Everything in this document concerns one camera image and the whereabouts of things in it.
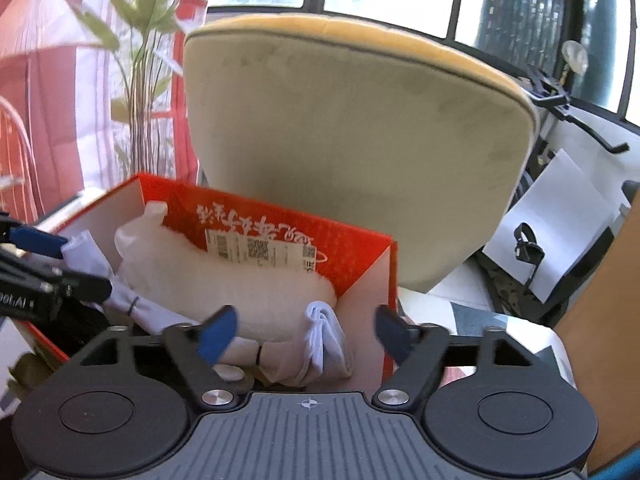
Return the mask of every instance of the folded white sock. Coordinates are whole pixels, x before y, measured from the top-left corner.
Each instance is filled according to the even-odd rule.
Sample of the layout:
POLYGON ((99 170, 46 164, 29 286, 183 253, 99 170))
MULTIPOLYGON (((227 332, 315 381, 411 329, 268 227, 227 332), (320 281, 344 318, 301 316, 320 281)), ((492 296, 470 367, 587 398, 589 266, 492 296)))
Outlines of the folded white sock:
POLYGON ((260 370, 273 383, 307 386, 322 377, 351 377, 353 355, 334 310, 322 301, 308 305, 291 341, 263 343, 260 370))
POLYGON ((238 335, 259 342, 292 340, 313 301, 335 306, 333 285, 323 276, 231 263, 164 227, 166 212, 164 202, 149 202, 116 232, 118 277, 136 294, 197 322, 232 304, 238 335))

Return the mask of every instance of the barcode label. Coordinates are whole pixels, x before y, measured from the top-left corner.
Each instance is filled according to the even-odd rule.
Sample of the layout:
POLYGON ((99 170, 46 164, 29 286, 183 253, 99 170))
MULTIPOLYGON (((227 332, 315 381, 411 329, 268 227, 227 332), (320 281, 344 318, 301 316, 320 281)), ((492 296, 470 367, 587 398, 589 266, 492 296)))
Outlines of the barcode label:
POLYGON ((269 241, 258 238, 247 238, 246 241, 249 258, 269 261, 269 241))
POLYGON ((229 259, 229 248, 226 244, 226 237, 221 235, 216 235, 216 252, 220 258, 229 259))
POLYGON ((206 230, 207 251, 230 262, 251 262, 258 267, 316 270, 318 251, 310 244, 269 240, 235 231, 206 230))

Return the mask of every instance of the brown cardboard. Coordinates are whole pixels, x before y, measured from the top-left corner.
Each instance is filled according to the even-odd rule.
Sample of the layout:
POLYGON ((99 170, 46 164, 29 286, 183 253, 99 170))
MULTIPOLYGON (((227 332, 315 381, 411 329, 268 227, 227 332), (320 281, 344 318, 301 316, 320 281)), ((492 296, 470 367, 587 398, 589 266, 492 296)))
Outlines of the brown cardboard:
POLYGON ((556 332, 598 416, 588 461, 596 470, 640 442, 640 204, 556 332))

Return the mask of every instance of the grooved black surface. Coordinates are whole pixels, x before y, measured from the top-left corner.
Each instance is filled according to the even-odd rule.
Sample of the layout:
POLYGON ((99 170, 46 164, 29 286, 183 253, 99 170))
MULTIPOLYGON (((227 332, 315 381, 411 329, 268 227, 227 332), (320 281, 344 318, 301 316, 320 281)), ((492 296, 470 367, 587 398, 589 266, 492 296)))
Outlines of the grooved black surface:
MULTIPOLYGON (((477 480, 443 460, 408 416, 361 394, 254 394, 204 416, 175 455, 134 480, 477 480)), ((574 474, 562 480, 578 480, 574 474)), ((34 480, 52 480, 38 473, 34 480)))

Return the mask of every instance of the window frame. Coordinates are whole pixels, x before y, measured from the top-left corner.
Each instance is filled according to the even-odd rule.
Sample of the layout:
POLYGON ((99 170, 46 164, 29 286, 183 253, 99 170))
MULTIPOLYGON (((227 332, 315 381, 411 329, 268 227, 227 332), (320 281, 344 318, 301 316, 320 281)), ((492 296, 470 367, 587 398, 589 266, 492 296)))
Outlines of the window frame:
MULTIPOLYGON (((507 75, 510 75, 515 78, 524 77, 526 73, 523 69, 508 63, 507 61, 498 58, 497 56, 492 56, 478 48, 469 46, 464 43, 460 43, 455 40, 456 30, 458 27, 458 19, 460 16, 460 7, 462 5, 462 0, 453 0, 450 15, 449 15, 449 25, 447 27, 447 35, 444 38, 438 38, 426 32, 421 32, 420 30, 415 30, 408 27, 403 27, 401 25, 397 25, 395 23, 387 23, 382 22, 380 20, 375 20, 372 18, 366 18, 363 16, 356 16, 352 14, 345 14, 342 12, 333 12, 324 9, 324 1, 325 0, 303 0, 303 4, 301 7, 275 7, 275 6, 210 6, 207 8, 207 16, 216 15, 216 14, 241 14, 248 12, 308 12, 312 14, 323 14, 325 16, 340 16, 345 18, 357 18, 359 20, 364 20, 366 22, 377 23, 380 25, 385 25, 385 27, 395 28, 397 30, 404 30, 405 32, 410 32, 412 34, 416 34, 418 36, 428 38, 431 41, 435 41, 442 45, 451 47, 455 50, 459 50, 464 54, 468 54, 480 61, 487 63, 489 66, 504 72, 507 75)), ((561 23, 561 33, 560 33, 560 41, 558 44, 558 52, 556 53, 556 64, 554 67, 553 75, 555 77, 559 77, 562 73, 562 67, 564 63, 562 62, 561 55, 561 47, 562 43, 566 40, 575 40, 580 41, 582 36, 582 23, 583 23, 583 12, 582 12, 582 3, 584 0, 564 0, 564 15, 561 23)), ((621 126, 635 134, 640 135, 640 125, 633 124, 626 120, 626 111, 629 106, 629 96, 631 93, 631 85, 633 82, 633 74, 634 74, 634 64, 635 64, 635 51, 636 51, 636 33, 637 33, 637 19, 636 19, 636 0, 630 0, 631 4, 631 28, 629 34, 629 47, 628 54, 626 60, 626 70, 625 70, 625 78, 623 83, 622 95, 620 97, 620 103, 618 105, 618 110, 615 112, 611 112, 606 108, 595 105, 591 102, 584 101, 578 98, 572 98, 571 104, 577 108, 590 112, 594 115, 602 117, 611 123, 616 124, 617 126, 621 126)), ((566 86, 570 90, 573 83, 572 75, 569 75, 567 78, 566 86)))

